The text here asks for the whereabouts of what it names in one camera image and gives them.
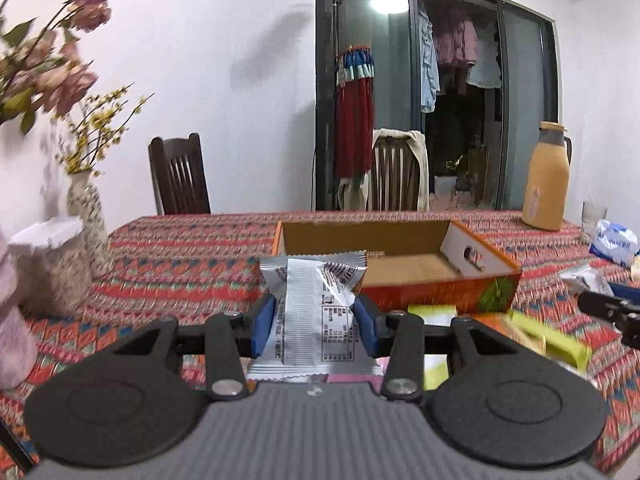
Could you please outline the yellow flower branches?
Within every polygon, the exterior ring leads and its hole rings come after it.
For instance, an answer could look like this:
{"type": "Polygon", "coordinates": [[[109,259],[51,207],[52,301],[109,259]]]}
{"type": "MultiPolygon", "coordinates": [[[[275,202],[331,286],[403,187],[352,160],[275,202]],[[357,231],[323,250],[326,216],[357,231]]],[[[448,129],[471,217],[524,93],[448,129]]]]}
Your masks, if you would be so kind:
{"type": "Polygon", "coordinates": [[[106,93],[90,94],[62,118],[54,159],[68,176],[99,174],[96,165],[110,148],[122,142],[130,122],[154,96],[149,93],[130,98],[131,87],[126,84],[106,93]]]}

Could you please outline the patterned red tablecloth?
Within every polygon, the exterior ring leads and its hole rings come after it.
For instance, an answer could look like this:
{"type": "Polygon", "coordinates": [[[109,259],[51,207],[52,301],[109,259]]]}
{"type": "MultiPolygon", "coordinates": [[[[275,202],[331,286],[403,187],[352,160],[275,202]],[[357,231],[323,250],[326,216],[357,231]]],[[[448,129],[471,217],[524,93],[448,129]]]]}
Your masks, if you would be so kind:
{"type": "MultiPolygon", "coordinates": [[[[626,283],[625,270],[594,258],[578,227],[537,231],[515,211],[458,211],[454,218],[521,267],[513,307],[570,335],[592,351],[588,375],[608,402],[596,461],[602,470],[623,463],[639,447],[639,355],[615,330],[578,310],[559,274],[589,263],[608,280],[626,283]]],[[[142,217],[111,236],[113,272],[93,285],[69,318],[30,316],[39,356],[27,378],[1,395],[1,416],[24,448],[31,448],[23,406],[35,386],[96,352],[134,326],[172,315],[196,324],[225,310],[243,310],[262,290],[261,256],[272,251],[280,214],[142,217]]]]}

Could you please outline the pink dried roses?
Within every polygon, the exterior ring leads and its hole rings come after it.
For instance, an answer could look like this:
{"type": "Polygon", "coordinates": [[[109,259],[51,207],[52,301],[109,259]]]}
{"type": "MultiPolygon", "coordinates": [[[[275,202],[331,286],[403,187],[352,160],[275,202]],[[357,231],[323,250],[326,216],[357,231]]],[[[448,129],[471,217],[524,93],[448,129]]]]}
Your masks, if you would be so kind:
{"type": "Polygon", "coordinates": [[[40,113],[67,115],[98,76],[79,53],[82,34],[105,25],[110,0],[63,0],[42,25],[35,18],[11,24],[10,0],[1,0],[1,121],[34,128],[40,113]]]}

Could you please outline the hanging white garment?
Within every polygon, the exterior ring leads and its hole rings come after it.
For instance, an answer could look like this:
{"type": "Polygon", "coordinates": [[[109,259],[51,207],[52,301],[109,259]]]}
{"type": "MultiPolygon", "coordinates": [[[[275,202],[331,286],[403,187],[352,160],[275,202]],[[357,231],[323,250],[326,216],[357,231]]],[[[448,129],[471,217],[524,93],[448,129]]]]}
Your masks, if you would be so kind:
{"type": "Polygon", "coordinates": [[[499,89],[502,86],[496,33],[496,23],[477,31],[476,61],[466,75],[467,84],[482,89],[499,89]]]}

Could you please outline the green yellow snack packet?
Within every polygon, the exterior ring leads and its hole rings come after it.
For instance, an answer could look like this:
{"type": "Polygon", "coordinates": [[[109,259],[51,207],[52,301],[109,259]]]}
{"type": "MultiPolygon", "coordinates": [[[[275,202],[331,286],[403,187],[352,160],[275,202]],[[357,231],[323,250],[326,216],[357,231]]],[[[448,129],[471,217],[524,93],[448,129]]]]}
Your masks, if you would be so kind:
{"type": "MultiPolygon", "coordinates": [[[[458,315],[454,306],[410,306],[408,312],[425,325],[448,326],[458,315]]],[[[592,350],[574,337],[514,310],[506,313],[474,313],[471,318],[533,352],[559,363],[572,373],[587,378],[592,350]]],[[[434,390],[450,376],[444,354],[424,356],[424,390],[434,390]]]]}

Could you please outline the floral ceramic vase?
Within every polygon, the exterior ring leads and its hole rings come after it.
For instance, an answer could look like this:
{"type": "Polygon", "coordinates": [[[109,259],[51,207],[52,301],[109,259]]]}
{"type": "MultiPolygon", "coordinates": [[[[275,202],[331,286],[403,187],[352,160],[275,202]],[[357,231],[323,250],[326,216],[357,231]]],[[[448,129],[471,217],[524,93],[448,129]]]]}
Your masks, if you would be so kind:
{"type": "Polygon", "coordinates": [[[89,170],[70,175],[67,211],[81,218],[89,266],[94,278],[102,278],[113,269],[110,241],[106,232],[98,189],[91,182],[89,170]]]}

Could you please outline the pink bag at left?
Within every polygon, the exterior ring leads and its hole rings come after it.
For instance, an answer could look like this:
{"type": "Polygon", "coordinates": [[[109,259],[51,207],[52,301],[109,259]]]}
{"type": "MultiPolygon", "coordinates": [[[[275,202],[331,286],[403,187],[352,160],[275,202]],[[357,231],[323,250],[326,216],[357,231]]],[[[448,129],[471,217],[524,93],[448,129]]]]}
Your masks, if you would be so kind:
{"type": "Polygon", "coordinates": [[[12,389],[29,376],[37,359],[37,345],[17,300],[14,260],[1,235],[0,388],[12,389]]]}

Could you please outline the hanging pink garment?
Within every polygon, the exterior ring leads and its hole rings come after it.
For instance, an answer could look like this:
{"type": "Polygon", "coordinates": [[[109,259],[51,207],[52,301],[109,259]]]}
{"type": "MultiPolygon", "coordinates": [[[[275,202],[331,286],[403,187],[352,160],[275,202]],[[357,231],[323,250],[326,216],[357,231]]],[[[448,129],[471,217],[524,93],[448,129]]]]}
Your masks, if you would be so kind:
{"type": "Polygon", "coordinates": [[[434,17],[434,44],[441,66],[471,67],[477,61],[477,33],[469,14],[458,6],[441,6],[434,17]]]}

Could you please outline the yellow thermos jug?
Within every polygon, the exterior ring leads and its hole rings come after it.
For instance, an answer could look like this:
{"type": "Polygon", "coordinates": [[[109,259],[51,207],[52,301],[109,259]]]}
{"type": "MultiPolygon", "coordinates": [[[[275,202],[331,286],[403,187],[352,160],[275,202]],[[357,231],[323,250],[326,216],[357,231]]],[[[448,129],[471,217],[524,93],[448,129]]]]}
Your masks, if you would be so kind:
{"type": "Polygon", "coordinates": [[[559,231],[563,225],[570,182],[572,140],[557,122],[541,122],[529,161],[522,220],[538,230],[559,231]]]}

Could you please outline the blue white tissue pack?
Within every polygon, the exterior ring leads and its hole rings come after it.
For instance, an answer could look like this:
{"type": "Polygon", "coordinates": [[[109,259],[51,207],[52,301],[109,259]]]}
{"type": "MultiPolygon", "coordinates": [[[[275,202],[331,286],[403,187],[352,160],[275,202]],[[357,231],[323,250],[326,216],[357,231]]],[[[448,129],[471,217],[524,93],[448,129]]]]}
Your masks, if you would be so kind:
{"type": "Polygon", "coordinates": [[[639,253],[639,237],[622,224],[606,219],[598,221],[589,252],[599,258],[630,269],[639,253]]]}

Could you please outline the clear drinking glass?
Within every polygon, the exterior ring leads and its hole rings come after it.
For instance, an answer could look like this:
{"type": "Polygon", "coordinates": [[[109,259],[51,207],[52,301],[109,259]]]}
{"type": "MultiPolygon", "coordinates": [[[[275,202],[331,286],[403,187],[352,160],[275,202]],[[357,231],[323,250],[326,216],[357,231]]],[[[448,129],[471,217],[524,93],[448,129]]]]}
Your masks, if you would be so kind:
{"type": "Polygon", "coordinates": [[[598,222],[606,218],[608,208],[585,200],[582,203],[582,216],[580,217],[580,240],[589,244],[594,237],[598,222]]]}

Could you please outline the clear seed storage container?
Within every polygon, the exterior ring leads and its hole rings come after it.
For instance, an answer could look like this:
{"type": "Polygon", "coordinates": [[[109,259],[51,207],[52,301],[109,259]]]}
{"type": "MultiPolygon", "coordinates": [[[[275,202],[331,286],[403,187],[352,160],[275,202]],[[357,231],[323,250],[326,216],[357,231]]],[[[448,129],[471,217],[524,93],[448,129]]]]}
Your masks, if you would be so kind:
{"type": "Polygon", "coordinates": [[[54,217],[9,239],[17,270],[17,296],[29,313],[71,316],[92,278],[81,218],[54,217]]]}

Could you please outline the wooden chair with cloth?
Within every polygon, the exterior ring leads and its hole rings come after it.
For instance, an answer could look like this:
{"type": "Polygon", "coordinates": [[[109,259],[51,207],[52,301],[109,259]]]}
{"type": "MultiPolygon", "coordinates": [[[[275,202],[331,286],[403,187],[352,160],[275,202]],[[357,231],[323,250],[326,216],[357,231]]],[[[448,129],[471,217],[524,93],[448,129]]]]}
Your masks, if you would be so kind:
{"type": "Polygon", "coordinates": [[[419,203],[419,159],[410,146],[408,133],[375,130],[373,142],[370,209],[416,211],[419,203]]]}

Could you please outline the silver foil snack packet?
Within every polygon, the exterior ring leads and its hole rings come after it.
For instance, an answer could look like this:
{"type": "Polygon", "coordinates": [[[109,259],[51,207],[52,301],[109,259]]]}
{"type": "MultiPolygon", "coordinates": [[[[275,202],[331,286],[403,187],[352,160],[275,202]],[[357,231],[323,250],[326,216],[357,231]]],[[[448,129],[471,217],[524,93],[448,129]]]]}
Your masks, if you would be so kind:
{"type": "Polygon", "coordinates": [[[367,272],[365,252],[272,256],[262,259],[260,272],[276,310],[262,354],[248,366],[250,379],[310,382],[382,374],[363,347],[352,310],[367,272]]]}

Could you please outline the beige cloth on chair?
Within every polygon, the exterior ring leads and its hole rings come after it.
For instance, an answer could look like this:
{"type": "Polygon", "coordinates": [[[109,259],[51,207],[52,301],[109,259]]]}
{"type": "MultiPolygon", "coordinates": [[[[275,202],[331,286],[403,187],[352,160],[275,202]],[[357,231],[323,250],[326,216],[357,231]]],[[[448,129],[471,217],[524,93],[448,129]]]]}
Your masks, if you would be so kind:
{"type": "Polygon", "coordinates": [[[341,179],[337,203],[346,211],[429,211],[430,173],[424,134],[374,129],[371,169],[341,179]]]}

